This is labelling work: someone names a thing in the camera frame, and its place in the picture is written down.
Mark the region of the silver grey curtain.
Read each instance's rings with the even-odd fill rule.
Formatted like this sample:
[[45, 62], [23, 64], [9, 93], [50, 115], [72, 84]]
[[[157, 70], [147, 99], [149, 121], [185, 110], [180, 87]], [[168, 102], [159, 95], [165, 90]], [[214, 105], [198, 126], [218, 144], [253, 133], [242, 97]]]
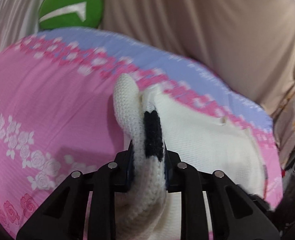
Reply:
[[39, 9], [44, 0], [0, 0], [0, 52], [39, 31]]

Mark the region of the white knit sweater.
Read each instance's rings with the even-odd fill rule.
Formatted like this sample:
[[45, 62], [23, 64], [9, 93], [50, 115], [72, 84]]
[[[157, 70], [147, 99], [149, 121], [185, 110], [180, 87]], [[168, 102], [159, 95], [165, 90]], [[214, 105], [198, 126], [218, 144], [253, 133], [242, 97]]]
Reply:
[[114, 88], [115, 117], [134, 145], [134, 181], [116, 196], [117, 239], [179, 239], [181, 197], [165, 189], [165, 150], [199, 171], [223, 171], [248, 193], [263, 196], [266, 170], [249, 129], [192, 110], [159, 84], [140, 91], [128, 74]]

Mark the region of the green pillow with white mark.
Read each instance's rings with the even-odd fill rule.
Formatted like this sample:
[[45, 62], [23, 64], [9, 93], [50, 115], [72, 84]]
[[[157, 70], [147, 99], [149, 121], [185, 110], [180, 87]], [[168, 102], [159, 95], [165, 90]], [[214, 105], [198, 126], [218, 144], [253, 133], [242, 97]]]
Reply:
[[39, 9], [39, 28], [97, 28], [103, 10], [104, 0], [44, 0]]

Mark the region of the pink floral bed sheet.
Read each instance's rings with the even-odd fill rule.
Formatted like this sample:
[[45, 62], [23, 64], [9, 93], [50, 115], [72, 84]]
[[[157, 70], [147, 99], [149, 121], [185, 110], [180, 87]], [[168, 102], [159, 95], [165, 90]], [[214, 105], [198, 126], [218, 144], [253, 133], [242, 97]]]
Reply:
[[194, 60], [107, 31], [62, 28], [0, 53], [0, 224], [11, 237], [70, 173], [96, 171], [128, 147], [113, 109], [124, 73], [140, 91], [159, 84], [192, 110], [249, 129], [267, 173], [261, 197], [277, 207], [278, 150], [259, 105]]

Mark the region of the beige curtain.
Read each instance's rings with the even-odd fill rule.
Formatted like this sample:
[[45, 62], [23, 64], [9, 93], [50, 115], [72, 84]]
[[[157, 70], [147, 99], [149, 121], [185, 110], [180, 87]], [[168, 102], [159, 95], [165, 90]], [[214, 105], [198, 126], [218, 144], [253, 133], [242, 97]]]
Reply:
[[205, 64], [267, 113], [295, 81], [295, 0], [105, 0], [103, 28]]

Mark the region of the floral beige quilt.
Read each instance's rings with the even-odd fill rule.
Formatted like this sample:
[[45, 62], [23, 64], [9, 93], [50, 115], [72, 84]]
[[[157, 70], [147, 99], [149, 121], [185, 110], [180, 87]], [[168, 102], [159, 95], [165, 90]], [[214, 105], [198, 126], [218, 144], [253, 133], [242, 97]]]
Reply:
[[295, 82], [285, 94], [272, 117], [280, 167], [285, 170], [295, 158]]

